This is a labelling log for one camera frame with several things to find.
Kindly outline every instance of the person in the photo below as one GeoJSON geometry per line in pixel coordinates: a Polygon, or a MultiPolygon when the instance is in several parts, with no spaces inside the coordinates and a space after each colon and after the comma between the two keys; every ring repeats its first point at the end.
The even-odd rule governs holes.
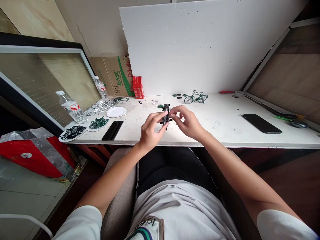
{"type": "MultiPolygon", "coordinates": [[[[148,116],[140,141],[88,190],[54,239],[100,239],[106,210],[138,162],[138,198],[126,239],[241,239],[212,179],[191,150],[156,147],[169,123],[159,132],[154,129],[167,114],[148,116]]],[[[265,181],[200,125],[193,112],[177,106],[169,114],[185,135],[209,152],[263,240],[318,238],[265,181]]]]}

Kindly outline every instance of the floor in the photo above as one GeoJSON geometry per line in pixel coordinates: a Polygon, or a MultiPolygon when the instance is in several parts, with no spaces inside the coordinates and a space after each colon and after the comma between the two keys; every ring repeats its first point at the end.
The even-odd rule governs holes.
{"type": "MultiPolygon", "coordinates": [[[[53,235],[57,233],[61,225],[73,211],[76,204],[89,188],[102,176],[104,168],[94,161],[88,161],[85,168],[77,180],[73,183],[68,194],[59,204],[46,226],[52,231],[53,235]]],[[[48,235],[41,231],[36,238],[37,240],[49,240],[48,235]]]]}
{"type": "MultiPolygon", "coordinates": [[[[320,151],[290,150],[290,149],[232,149],[243,162],[253,170],[258,170],[259,175],[265,179],[288,204],[299,212],[303,220],[317,233],[319,232],[320,218],[320,178],[319,169],[320,151]]],[[[62,200],[46,225],[53,234],[57,232],[67,216],[85,192],[102,175],[103,168],[94,161],[88,161],[81,175],[74,182],[72,188],[62,200]]],[[[43,231],[37,235],[37,239],[49,239],[43,231]]]]}
{"type": "MultiPolygon", "coordinates": [[[[0,213],[27,214],[45,222],[69,186],[0,158],[0,213]]],[[[31,240],[39,227],[24,219],[0,219],[1,240],[31,240]]]]}

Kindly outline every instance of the floor tile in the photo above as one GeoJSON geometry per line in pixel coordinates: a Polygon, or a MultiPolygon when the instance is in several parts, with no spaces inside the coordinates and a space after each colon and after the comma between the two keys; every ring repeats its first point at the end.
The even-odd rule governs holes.
{"type": "MultiPolygon", "coordinates": [[[[49,217],[49,215],[51,214],[51,212],[54,210],[55,206],[58,204],[58,202],[60,201],[60,199],[62,198],[62,196],[65,194],[65,192],[68,190],[68,188],[70,187],[70,185],[65,185],[61,191],[59,192],[59,194],[55,197],[55,199],[52,201],[52,203],[50,204],[50,206],[47,208],[47,210],[44,212],[44,214],[41,216],[41,218],[39,219],[40,222],[44,223],[47,218],[49,217]]],[[[35,225],[33,227],[33,229],[31,230],[31,232],[29,233],[29,235],[26,237],[25,240],[32,240],[33,237],[37,234],[38,230],[40,229],[40,227],[38,225],[35,225]]]]}
{"type": "MultiPolygon", "coordinates": [[[[55,197],[0,191],[0,213],[26,214],[40,219],[55,197]]],[[[34,224],[24,219],[0,219],[0,239],[24,240],[34,224]]]]}
{"type": "Polygon", "coordinates": [[[0,187],[0,190],[56,196],[65,185],[24,168],[0,187]]]}
{"type": "Polygon", "coordinates": [[[23,169],[25,168],[0,156],[0,188],[23,169]]]}

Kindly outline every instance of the computer mouse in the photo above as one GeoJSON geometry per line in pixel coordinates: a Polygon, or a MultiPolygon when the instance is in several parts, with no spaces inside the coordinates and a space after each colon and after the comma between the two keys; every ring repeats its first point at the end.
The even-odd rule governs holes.
{"type": "Polygon", "coordinates": [[[305,122],[302,122],[302,121],[299,121],[299,120],[293,120],[290,122],[290,124],[294,127],[297,127],[297,128],[306,128],[306,127],[309,127],[309,125],[305,122]]]}

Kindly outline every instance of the white foam board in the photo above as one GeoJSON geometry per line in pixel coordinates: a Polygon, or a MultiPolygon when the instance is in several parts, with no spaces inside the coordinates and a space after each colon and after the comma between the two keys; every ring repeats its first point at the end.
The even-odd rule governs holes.
{"type": "Polygon", "coordinates": [[[120,8],[145,95],[239,90],[306,0],[225,0],[120,8]]]}

